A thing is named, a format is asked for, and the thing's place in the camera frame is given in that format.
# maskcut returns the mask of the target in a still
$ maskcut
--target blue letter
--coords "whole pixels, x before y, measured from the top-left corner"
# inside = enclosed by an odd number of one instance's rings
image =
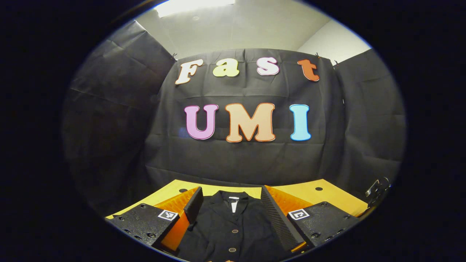
[[[309,107],[305,104],[292,104],[290,110],[295,117],[295,132],[291,135],[294,141],[304,141],[311,138],[308,132],[308,116]]]

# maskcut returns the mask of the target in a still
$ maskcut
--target ceiling light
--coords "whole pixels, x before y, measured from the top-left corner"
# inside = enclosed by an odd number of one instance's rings
[[[234,4],[234,0],[168,0],[156,6],[160,18],[170,14],[192,11],[205,7],[218,7]]]

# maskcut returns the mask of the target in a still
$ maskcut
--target ceiling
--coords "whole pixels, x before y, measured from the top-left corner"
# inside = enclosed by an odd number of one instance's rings
[[[136,20],[180,59],[235,48],[296,51],[330,18],[293,0],[236,0],[163,18],[151,9]]]

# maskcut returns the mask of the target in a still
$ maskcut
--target yellow letter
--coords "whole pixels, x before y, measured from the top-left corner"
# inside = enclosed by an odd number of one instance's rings
[[[241,142],[243,137],[240,135],[239,128],[243,132],[247,141],[251,141],[257,128],[255,139],[260,142],[275,140],[272,133],[272,111],[275,105],[272,103],[260,103],[253,118],[249,117],[244,106],[240,103],[231,103],[226,105],[225,110],[230,113],[230,134],[226,137],[228,142]]]
[[[204,60],[199,59],[196,61],[186,62],[181,64],[181,72],[179,73],[178,79],[175,81],[175,84],[184,84],[191,80],[188,77],[188,74],[194,75],[198,66],[201,66],[204,63]]]
[[[217,67],[213,69],[214,76],[237,76],[238,61],[233,58],[225,58],[217,62]]]

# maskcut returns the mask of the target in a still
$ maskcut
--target jacket collar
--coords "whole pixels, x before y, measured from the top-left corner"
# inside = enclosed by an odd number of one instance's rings
[[[229,209],[223,202],[223,200],[229,200],[229,197],[240,198],[236,206],[235,213],[233,213],[231,209]],[[244,210],[246,209],[248,200],[249,195],[246,192],[236,193],[220,190],[211,197],[209,207],[224,219],[236,223],[239,216],[243,214]]]

